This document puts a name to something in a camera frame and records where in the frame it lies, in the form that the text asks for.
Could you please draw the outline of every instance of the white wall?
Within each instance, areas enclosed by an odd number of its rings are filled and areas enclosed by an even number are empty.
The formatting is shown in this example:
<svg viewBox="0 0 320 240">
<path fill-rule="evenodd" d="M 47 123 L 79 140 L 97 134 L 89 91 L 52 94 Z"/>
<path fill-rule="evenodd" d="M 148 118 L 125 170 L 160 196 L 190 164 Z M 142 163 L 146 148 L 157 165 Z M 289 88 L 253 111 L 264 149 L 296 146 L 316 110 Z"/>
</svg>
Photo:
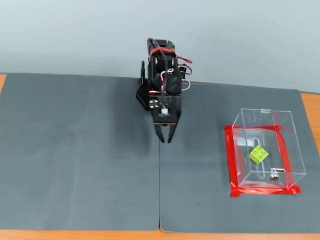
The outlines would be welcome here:
<svg viewBox="0 0 320 240">
<path fill-rule="evenodd" d="M 192 81 L 320 92 L 319 0 L 0 0 L 0 72 L 138 77 L 148 37 Z"/>
</svg>

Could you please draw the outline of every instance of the cable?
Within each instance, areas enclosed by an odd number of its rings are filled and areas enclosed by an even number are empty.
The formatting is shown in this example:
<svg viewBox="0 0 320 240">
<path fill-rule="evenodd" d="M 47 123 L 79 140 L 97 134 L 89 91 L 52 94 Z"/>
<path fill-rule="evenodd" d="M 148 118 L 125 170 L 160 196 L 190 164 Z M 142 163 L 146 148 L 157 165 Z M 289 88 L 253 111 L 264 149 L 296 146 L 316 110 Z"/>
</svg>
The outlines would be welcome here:
<svg viewBox="0 0 320 240">
<path fill-rule="evenodd" d="M 187 75 L 191 75 L 191 74 L 192 74 L 192 69 L 191 69 L 191 67 L 189 67 L 188 65 L 178 65 L 178 68 L 180 68 L 180 67 L 189 69 L 189 70 L 191 71 L 190 73 L 186 73 L 186 72 L 184 72 L 184 71 L 181 71 L 182 73 L 185 73 L 185 74 L 187 74 Z"/>
<path fill-rule="evenodd" d="M 153 38 L 148 38 L 147 42 L 148 41 L 151 41 L 151 43 L 153 44 L 153 46 L 156 46 L 159 48 L 159 52 L 161 53 L 161 55 L 163 56 L 163 60 L 164 60 L 164 78 L 167 79 L 167 76 L 168 76 L 168 61 L 167 61 L 167 58 L 166 58 L 166 55 L 164 54 L 164 52 L 161 50 L 161 47 L 160 45 L 156 42 L 156 40 L 154 40 Z M 166 89 L 166 86 L 167 86 L 167 81 L 164 81 L 164 87 L 163 87 L 163 90 L 162 90 L 162 93 L 161 95 L 163 96 L 165 94 L 165 89 Z"/>
<path fill-rule="evenodd" d="M 161 91 L 149 91 L 150 94 L 159 94 Z"/>
<path fill-rule="evenodd" d="M 187 62 L 188 64 L 192 64 L 192 61 L 191 61 L 191 60 L 189 60 L 189 59 L 186 59 L 186 58 L 180 57 L 180 56 L 178 56 L 178 55 L 175 55 L 175 56 L 176 56 L 176 58 L 177 58 L 177 59 L 181 59 L 182 61 L 185 61 L 185 62 Z"/>
<path fill-rule="evenodd" d="M 167 73 L 173 73 L 173 71 L 174 71 L 174 69 L 173 68 L 170 68 L 170 69 L 168 69 L 168 71 L 167 71 Z M 161 91 L 164 91 L 164 84 L 165 84 L 165 80 L 164 80 L 164 77 L 162 76 L 162 74 L 164 74 L 166 71 L 162 71 L 161 73 L 160 73 L 160 77 L 161 77 L 161 80 L 162 80 L 162 85 L 161 85 Z"/>
<path fill-rule="evenodd" d="M 188 81 L 187 79 L 182 79 L 182 81 L 188 82 L 188 83 L 189 83 L 189 86 L 188 86 L 187 88 L 181 89 L 181 90 L 182 90 L 182 91 L 188 90 L 188 89 L 190 88 L 190 86 L 191 86 L 191 82 Z"/>
</svg>

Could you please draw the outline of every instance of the white wire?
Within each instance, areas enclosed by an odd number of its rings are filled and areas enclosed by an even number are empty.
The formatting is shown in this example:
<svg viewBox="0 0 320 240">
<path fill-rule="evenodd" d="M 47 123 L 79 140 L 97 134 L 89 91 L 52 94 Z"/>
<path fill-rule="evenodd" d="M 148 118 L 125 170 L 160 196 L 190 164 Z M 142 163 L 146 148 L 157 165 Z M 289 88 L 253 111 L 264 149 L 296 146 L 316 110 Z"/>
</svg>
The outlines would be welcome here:
<svg viewBox="0 0 320 240">
<path fill-rule="evenodd" d="M 191 82 L 189 82 L 187 79 L 182 79 L 182 81 L 185 81 L 185 82 L 188 82 L 189 83 L 189 86 L 185 89 L 181 89 L 182 91 L 185 91 L 185 90 L 188 90 L 191 86 Z"/>
<path fill-rule="evenodd" d="M 173 68 L 169 68 L 168 69 L 168 73 L 172 73 L 174 71 L 174 69 Z M 164 77 L 162 76 L 162 74 L 164 74 L 166 71 L 162 71 L 161 73 L 160 73 L 160 77 L 161 77 L 161 80 L 162 80 L 162 84 L 161 84 L 161 91 L 163 91 L 164 90 Z"/>
</svg>

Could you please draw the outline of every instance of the lego brick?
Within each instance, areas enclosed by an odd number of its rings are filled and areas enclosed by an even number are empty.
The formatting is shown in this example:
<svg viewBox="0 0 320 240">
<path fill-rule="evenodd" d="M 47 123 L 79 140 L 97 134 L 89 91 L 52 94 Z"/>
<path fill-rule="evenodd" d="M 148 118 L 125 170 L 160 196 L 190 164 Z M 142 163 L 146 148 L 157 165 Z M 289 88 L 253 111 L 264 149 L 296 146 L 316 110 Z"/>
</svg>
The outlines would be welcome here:
<svg viewBox="0 0 320 240">
<path fill-rule="evenodd" d="M 269 153 L 264 150 L 261 146 L 256 146 L 249 154 L 249 157 L 252 161 L 254 161 L 256 164 L 260 164 Z"/>
</svg>

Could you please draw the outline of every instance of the wooden table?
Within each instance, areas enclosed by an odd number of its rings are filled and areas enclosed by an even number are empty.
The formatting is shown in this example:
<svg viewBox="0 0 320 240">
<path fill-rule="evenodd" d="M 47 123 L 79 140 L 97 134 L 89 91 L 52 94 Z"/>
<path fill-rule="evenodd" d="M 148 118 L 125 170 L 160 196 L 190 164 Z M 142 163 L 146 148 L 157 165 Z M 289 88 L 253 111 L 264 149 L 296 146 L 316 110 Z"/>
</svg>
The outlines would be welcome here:
<svg viewBox="0 0 320 240">
<path fill-rule="evenodd" d="M 0 92 L 6 76 L 0 75 Z M 301 94 L 310 127 L 320 150 L 320 95 Z M 0 230 L 0 240 L 319 240 L 320 234 L 168 233 L 158 231 Z"/>
</svg>

